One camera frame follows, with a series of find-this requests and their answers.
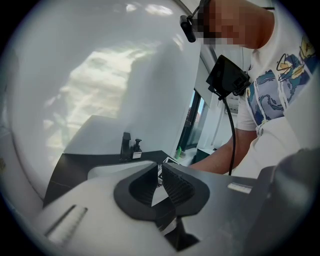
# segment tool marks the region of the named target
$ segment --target white t-shirt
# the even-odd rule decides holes
[[[317,66],[315,50],[290,13],[275,5],[269,41],[252,52],[251,85],[239,98],[237,128],[256,130],[257,138],[232,175],[257,178],[301,147],[284,111],[307,86]]]

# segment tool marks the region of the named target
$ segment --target green object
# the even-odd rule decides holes
[[[182,149],[181,149],[181,147],[179,146],[179,148],[177,149],[177,151],[175,152],[175,155],[174,155],[174,158],[175,158],[175,159],[178,159],[178,158],[180,157],[181,151],[182,151]]]

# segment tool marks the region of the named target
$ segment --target shirt sleeve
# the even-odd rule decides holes
[[[239,96],[239,106],[237,115],[236,128],[244,131],[255,131],[256,123],[252,119],[246,105],[246,95]]]

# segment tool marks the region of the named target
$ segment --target black window frame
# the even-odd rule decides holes
[[[191,135],[192,129],[193,129],[195,121],[196,121],[200,101],[201,101],[201,96],[196,91],[196,89],[194,89],[194,97],[193,97],[190,113],[189,113],[189,116],[187,116],[187,118],[185,120],[183,130],[181,133],[181,137],[180,137],[180,140],[179,140],[179,143],[178,143],[178,146],[176,147],[176,149],[181,147],[182,151],[186,151],[186,150],[197,147],[198,143],[190,144],[190,145],[187,145],[187,143],[188,143],[189,137]]]

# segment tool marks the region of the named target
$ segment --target window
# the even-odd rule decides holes
[[[207,111],[208,106],[204,99],[194,90],[177,148],[180,146],[185,151],[197,147],[205,124]]]

